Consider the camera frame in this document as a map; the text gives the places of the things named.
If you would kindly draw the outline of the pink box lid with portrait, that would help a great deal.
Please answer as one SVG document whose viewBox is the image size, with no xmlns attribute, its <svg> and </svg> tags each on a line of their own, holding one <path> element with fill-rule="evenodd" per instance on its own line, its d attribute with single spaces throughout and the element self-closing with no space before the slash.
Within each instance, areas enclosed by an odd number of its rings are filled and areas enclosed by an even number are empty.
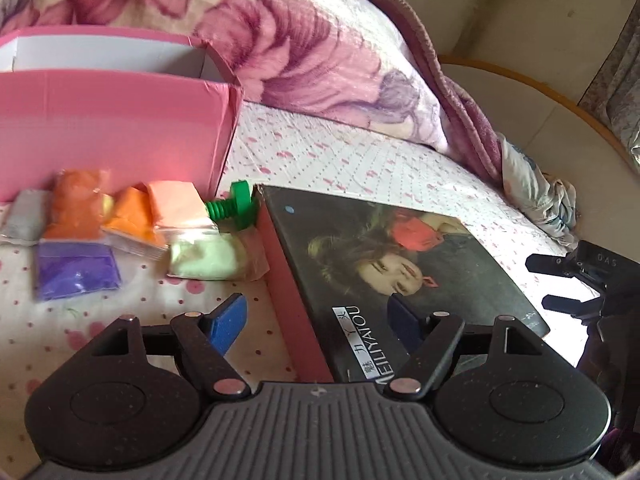
<svg viewBox="0 0 640 480">
<path fill-rule="evenodd" d="M 421 318 L 448 311 L 489 325 L 510 314 L 549 333 L 457 218 L 265 184 L 254 201 L 265 280 L 302 382 L 388 382 L 408 359 L 388 322 L 393 294 Z"/>
</svg>

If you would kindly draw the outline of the crumpled floral cloth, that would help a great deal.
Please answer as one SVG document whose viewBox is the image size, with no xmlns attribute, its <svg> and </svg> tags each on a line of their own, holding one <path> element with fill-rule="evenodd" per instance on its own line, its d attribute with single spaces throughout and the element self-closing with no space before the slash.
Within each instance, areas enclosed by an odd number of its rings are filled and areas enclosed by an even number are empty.
<svg viewBox="0 0 640 480">
<path fill-rule="evenodd" d="M 529 156 L 499 134 L 506 197 L 559 245 L 575 249 L 579 238 L 574 185 L 548 176 Z"/>
</svg>

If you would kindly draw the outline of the light green clay bag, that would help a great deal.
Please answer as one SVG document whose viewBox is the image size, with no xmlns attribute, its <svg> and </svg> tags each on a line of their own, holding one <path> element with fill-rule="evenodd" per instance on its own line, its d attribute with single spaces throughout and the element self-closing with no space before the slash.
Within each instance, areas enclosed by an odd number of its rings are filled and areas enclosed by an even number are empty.
<svg viewBox="0 0 640 480">
<path fill-rule="evenodd" d="M 167 275 L 201 281 L 256 281 L 269 271 L 259 234 L 241 232 L 182 233 L 169 244 Z"/>
</svg>

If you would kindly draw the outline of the wooden bed footboard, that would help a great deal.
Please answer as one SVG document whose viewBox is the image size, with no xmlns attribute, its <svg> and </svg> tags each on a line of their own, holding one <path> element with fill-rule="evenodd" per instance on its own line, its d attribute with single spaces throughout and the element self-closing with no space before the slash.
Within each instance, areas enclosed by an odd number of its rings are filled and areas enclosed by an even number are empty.
<svg viewBox="0 0 640 480">
<path fill-rule="evenodd" d="M 545 84 L 487 62 L 450 55 L 442 71 L 491 125 L 547 174 L 577 188 L 578 234 L 632 258 L 639 250 L 639 176 L 615 136 Z"/>
</svg>

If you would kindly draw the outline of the peach clay bag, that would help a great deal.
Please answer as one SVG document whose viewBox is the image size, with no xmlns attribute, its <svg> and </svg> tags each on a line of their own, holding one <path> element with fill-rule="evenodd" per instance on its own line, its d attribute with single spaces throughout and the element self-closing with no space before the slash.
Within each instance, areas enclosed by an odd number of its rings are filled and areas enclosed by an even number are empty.
<svg viewBox="0 0 640 480">
<path fill-rule="evenodd" d="M 218 230 L 192 182 L 156 180 L 148 183 L 146 188 L 155 232 Z"/>
</svg>

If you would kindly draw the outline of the green plastic toy bolt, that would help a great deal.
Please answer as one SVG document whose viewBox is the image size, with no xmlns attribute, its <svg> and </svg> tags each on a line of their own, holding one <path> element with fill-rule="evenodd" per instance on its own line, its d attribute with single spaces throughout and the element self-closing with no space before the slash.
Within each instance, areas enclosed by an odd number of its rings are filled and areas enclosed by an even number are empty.
<svg viewBox="0 0 640 480">
<path fill-rule="evenodd" d="M 232 220 L 238 230 L 254 226 L 257 218 L 258 205 L 247 180 L 232 182 L 227 198 L 206 202 L 205 207 L 210 220 Z"/>
</svg>

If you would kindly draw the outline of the purple clay bag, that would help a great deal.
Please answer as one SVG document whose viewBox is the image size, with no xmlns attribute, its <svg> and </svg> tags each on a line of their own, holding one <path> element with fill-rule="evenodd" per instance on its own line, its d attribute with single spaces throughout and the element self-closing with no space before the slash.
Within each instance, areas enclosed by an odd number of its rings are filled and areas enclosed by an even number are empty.
<svg viewBox="0 0 640 480">
<path fill-rule="evenodd" d="M 116 290 L 122 284 L 112 248 L 100 243 L 41 243 L 36 270 L 40 301 Z"/>
</svg>

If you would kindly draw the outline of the dark orange clay bag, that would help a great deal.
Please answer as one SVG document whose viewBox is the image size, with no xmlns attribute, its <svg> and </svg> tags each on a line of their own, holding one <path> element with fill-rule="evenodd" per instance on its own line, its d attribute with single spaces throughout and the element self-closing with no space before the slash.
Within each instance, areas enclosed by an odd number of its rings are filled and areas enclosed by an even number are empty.
<svg viewBox="0 0 640 480">
<path fill-rule="evenodd" d="M 99 243 L 103 240 L 105 187 L 110 173 L 104 169 L 64 169 L 55 180 L 50 219 L 43 242 Z"/>
</svg>

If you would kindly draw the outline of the grey clay bag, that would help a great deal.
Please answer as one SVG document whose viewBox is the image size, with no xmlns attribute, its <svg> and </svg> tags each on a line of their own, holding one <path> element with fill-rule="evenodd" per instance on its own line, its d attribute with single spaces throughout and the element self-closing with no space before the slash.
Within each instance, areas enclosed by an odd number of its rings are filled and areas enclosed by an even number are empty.
<svg viewBox="0 0 640 480">
<path fill-rule="evenodd" d="M 37 245 L 47 227 L 51 193 L 45 190 L 23 190 L 11 204 L 1 226 L 3 244 Z"/>
</svg>

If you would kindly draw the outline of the pink open cardboard box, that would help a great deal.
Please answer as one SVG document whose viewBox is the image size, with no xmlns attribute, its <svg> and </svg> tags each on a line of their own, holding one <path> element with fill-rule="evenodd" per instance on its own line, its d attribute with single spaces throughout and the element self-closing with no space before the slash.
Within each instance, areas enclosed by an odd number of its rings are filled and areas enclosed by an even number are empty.
<svg viewBox="0 0 640 480">
<path fill-rule="evenodd" d="M 215 193 L 243 89 L 189 36 L 42 26 L 1 38 L 1 197 L 63 169 L 101 169 L 113 193 L 154 180 Z"/>
</svg>

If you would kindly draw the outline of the floral pink fleece blanket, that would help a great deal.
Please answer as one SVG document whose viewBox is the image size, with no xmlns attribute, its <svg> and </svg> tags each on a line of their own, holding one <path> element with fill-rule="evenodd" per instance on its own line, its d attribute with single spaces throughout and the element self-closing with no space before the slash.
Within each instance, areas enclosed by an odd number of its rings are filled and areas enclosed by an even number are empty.
<svg viewBox="0 0 640 480">
<path fill-rule="evenodd" d="M 46 25 L 203 39 L 250 102 L 423 144 L 502 183 L 497 133 L 405 0 L 1 0 L 2 32 Z"/>
</svg>

